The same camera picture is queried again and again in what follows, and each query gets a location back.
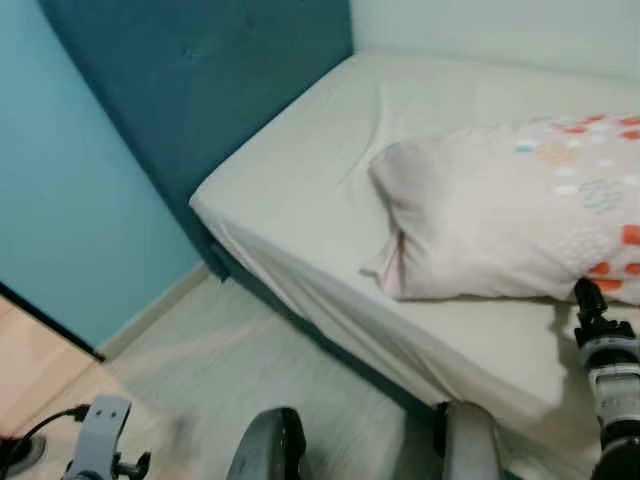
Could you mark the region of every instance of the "pillowcase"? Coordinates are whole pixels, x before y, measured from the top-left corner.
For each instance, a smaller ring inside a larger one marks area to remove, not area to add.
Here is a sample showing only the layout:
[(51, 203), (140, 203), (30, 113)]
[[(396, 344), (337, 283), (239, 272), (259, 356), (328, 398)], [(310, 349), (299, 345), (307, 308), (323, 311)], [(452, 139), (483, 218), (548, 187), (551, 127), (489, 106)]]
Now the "pillowcase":
[(398, 299), (551, 296), (582, 276), (640, 303), (640, 116), (472, 128), (371, 162), (394, 224), (363, 270)]

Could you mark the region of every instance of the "fitted sheet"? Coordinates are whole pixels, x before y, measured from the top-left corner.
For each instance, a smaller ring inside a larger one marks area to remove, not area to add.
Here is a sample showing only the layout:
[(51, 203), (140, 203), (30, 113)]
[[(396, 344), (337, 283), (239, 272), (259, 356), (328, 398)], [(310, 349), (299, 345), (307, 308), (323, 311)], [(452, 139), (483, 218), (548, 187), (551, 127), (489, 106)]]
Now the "fitted sheet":
[[(575, 312), (546, 300), (386, 298), (359, 273), (390, 234), (367, 167), (410, 136), (639, 110), (631, 80), (357, 54), (216, 169), (191, 205), (245, 268), (327, 337), (427, 403), (460, 398), (489, 409), (516, 473), (584, 478), (598, 456), (598, 427), (571, 333)], [(637, 308), (611, 314), (640, 330)]]

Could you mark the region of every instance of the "teal wall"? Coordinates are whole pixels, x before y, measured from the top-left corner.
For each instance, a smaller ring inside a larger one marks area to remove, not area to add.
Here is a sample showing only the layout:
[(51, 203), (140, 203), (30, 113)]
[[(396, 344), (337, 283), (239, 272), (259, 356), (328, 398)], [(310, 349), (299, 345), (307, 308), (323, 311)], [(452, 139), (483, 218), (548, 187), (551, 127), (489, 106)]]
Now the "teal wall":
[(99, 347), (199, 261), (35, 0), (1, 0), (0, 280)]

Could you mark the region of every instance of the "wire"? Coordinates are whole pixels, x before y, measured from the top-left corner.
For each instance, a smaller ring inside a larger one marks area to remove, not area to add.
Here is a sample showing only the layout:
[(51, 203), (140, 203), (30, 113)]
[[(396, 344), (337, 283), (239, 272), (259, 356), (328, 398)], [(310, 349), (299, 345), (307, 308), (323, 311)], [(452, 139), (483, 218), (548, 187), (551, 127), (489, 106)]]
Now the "wire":
[(76, 422), (82, 422), (84, 418), (87, 416), (87, 412), (89, 411), (90, 407), (91, 405), (82, 404), (82, 405), (78, 405), (77, 407), (69, 408), (67, 410), (63, 410), (61, 412), (55, 413), (50, 417), (45, 418), (43, 421), (41, 421), (39, 424), (37, 424), (35, 427), (29, 430), (25, 434), (25, 436), (22, 437), (18, 441), (18, 443), (16, 443), (16, 445), (13, 447), (9, 455), (7, 455), (5, 464), (2, 466), (2, 469), (0, 470), (0, 480), (6, 480), (13, 458), (24, 446), (24, 444), (27, 443), (29, 439), (31, 439), (31, 437), (33, 437), (39, 430), (41, 430), (44, 426), (48, 425), (49, 423), (61, 417), (73, 417)]

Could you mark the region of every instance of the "teal headboard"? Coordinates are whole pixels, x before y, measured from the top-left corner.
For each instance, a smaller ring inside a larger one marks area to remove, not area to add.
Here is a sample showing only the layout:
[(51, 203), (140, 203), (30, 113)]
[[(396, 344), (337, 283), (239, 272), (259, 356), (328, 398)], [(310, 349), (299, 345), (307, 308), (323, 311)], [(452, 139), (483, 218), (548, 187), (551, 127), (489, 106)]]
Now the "teal headboard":
[(210, 268), (187, 201), (352, 53), (349, 0), (40, 0), (73, 61)]

